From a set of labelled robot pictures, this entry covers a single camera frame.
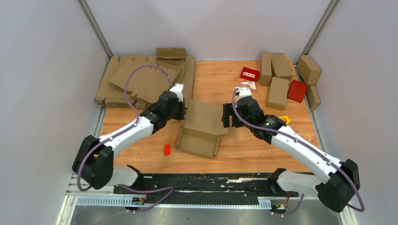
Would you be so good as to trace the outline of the brown cardboard box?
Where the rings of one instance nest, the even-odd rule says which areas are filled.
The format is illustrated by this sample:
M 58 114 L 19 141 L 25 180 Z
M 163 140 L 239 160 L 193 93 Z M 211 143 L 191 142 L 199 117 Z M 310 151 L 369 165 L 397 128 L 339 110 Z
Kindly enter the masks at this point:
M 176 149 L 201 157 L 215 158 L 220 136 L 229 132 L 223 126 L 222 116 L 221 105 L 190 100 Z

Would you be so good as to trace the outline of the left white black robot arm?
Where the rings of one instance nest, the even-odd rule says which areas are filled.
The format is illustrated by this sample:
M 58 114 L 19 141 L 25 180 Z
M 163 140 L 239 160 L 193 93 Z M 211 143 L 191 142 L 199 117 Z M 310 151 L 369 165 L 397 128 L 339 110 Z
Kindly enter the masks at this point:
M 163 92 L 156 103 L 133 122 L 108 135 L 83 139 L 72 170 L 89 187 L 101 189 L 107 184 L 124 185 L 133 194 L 144 187 L 140 172 L 133 166 L 116 166 L 114 158 L 137 141 L 164 128 L 169 120 L 183 120 L 185 101 L 179 87 Z

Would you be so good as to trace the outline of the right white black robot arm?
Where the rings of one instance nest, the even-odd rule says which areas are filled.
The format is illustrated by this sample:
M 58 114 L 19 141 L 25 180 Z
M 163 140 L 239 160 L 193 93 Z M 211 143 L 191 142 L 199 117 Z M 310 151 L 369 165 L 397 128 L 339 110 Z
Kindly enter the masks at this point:
M 312 172 L 309 175 L 277 169 L 268 182 L 271 194 L 294 191 L 315 195 L 334 212 L 342 212 L 345 207 L 364 212 L 359 167 L 353 160 L 342 161 L 321 151 L 279 117 L 265 114 L 250 94 L 233 94 L 232 102 L 222 107 L 224 127 L 248 128 L 256 138 L 287 152 Z

